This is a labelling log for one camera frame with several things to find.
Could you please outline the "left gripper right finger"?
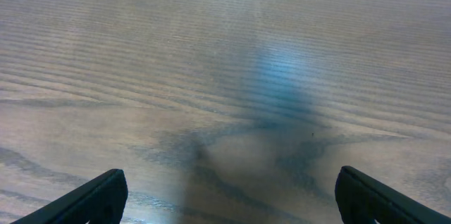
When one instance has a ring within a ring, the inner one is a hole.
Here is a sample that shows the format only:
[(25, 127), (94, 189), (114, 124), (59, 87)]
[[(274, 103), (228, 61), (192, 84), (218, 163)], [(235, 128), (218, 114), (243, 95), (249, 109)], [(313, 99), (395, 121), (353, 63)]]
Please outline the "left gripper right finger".
[(450, 224), (450, 218), (365, 173), (343, 166), (335, 200), (344, 224)]

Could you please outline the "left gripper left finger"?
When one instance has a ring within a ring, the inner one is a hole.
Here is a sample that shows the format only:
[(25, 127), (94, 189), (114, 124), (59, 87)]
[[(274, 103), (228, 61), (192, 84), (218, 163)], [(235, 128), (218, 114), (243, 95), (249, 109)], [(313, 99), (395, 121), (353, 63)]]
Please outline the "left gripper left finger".
[(111, 169), (12, 224), (119, 224), (128, 198), (121, 169)]

